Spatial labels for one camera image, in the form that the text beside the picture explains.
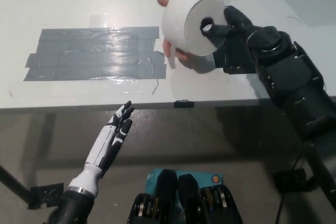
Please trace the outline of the bare person hand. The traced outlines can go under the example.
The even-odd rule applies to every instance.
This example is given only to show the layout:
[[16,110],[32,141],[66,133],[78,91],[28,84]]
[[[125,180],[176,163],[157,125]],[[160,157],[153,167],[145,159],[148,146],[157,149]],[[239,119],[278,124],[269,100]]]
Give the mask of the bare person hand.
[[196,72],[208,72],[213,64],[207,56],[214,46],[203,37],[200,25],[205,17],[213,18],[214,0],[157,0],[164,7],[161,30],[163,52],[174,68],[177,59],[183,66]]

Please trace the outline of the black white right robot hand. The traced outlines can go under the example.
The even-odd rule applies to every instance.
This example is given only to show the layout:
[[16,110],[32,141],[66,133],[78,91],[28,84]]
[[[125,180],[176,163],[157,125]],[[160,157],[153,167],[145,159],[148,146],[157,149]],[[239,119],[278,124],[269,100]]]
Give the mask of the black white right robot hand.
[[213,18],[205,17],[200,30],[214,46],[213,53],[216,68],[222,68],[227,74],[255,73],[255,65],[247,41],[260,27],[234,6],[225,6],[223,15],[226,25],[215,23]]

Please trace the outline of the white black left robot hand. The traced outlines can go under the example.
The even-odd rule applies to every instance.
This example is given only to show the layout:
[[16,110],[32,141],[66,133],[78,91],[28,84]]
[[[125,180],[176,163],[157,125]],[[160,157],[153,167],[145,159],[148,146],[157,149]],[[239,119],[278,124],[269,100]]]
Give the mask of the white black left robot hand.
[[92,198],[98,195],[99,180],[102,179],[115,160],[132,126],[130,116],[134,111],[131,101],[122,105],[101,129],[83,171],[69,184],[68,189]]

